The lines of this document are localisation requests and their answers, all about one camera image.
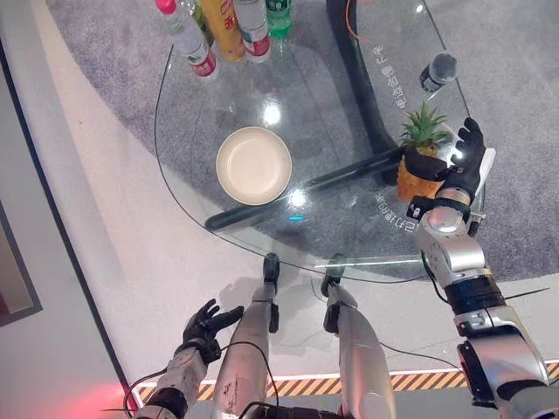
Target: yellow can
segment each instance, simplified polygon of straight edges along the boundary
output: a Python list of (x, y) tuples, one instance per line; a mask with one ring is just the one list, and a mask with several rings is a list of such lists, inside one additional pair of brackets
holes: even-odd
[(233, 0), (200, 0), (200, 5), (221, 56), (227, 61), (239, 61), (245, 55), (245, 46), (237, 25)]

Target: red bottle cap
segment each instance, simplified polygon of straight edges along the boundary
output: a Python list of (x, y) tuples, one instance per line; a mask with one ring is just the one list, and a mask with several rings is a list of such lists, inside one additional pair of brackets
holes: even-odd
[(176, 10), (175, 0), (155, 0), (155, 4), (164, 15), (171, 15)]

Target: green bottle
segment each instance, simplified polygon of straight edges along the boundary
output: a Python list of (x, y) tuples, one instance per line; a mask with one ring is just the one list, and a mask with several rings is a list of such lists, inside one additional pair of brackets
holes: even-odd
[(285, 38), (293, 24), (291, 0), (266, 0), (266, 11), (270, 35)]
[(202, 6), (200, 6), (200, 4), (196, 2), (196, 0), (179, 0), (178, 5), (183, 10), (188, 12), (194, 18), (194, 20), (196, 20), (196, 23), (198, 24), (198, 26), (200, 26), (200, 29), (202, 30), (206, 41), (208, 41), (208, 46), (211, 48), (211, 46), (213, 45), (213, 33), (211, 33), (208, 21), (202, 13)]

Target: plastic bottle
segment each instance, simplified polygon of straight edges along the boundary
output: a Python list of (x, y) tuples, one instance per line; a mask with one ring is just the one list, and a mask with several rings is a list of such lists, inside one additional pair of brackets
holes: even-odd
[(202, 33), (206, 37), (206, 41), (208, 41), (208, 45), (213, 45), (213, 33), (211, 33), (210, 26), (208, 25), (208, 21), (206, 17), (202, 13), (202, 7), (198, 4), (195, 0), (178, 0), (178, 6), (183, 10), (186, 10), (193, 18), (196, 20), (196, 23), (202, 30)]
[(237, 26), (233, 0), (200, 0), (219, 53), (226, 61), (239, 61), (245, 55), (241, 31)]
[(439, 54), (421, 72), (421, 86), (426, 92), (435, 93), (444, 85), (456, 79), (456, 58), (451, 54)]
[(264, 0), (233, 0), (247, 57), (263, 63), (270, 57), (270, 36)]
[(186, 55), (192, 71), (200, 77), (215, 77), (216, 55), (194, 18), (177, 9), (175, 0), (155, 0), (155, 4), (165, 16), (175, 47)]
[(292, 26), (291, 0), (266, 0), (270, 35), (274, 38), (285, 38)]

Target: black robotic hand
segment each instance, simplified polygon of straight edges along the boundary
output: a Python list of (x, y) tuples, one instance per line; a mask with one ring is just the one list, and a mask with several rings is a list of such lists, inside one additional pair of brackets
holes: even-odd
[(238, 306), (229, 312), (215, 315), (219, 311), (219, 306), (215, 304), (216, 300), (211, 299), (190, 318), (184, 328), (183, 343), (176, 349), (175, 354), (187, 347), (195, 347), (200, 351), (206, 365), (221, 357), (221, 348), (216, 340), (217, 332), (237, 323), (243, 317), (245, 309)]
[(451, 158), (454, 166), (436, 157), (421, 155), (413, 146), (404, 147), (405, 167), (413, 175), (427, 181), (445, 181), (443, 188), (460, 188), (466, 191), (473, 201), (480, 184), (480, 166), (486, 148), (480, 126), (472, 118), (464, 120), (464, 127), (458, 131), (460, 141), (456, 149), (462, 153)]
[(464, 127), (458, 131), (461, 141), (456, 148), (462, 153), (462, 158), (454, 155), (451, 160), (456, 165), (446, 177), (444, 188), (460, 188), (470, 194), (473, 201), (475, 192), (480, 185), (480, 166), (486, 147), (483, 144), (483, 133), (480, 126), (472, 118), (464, 120)]

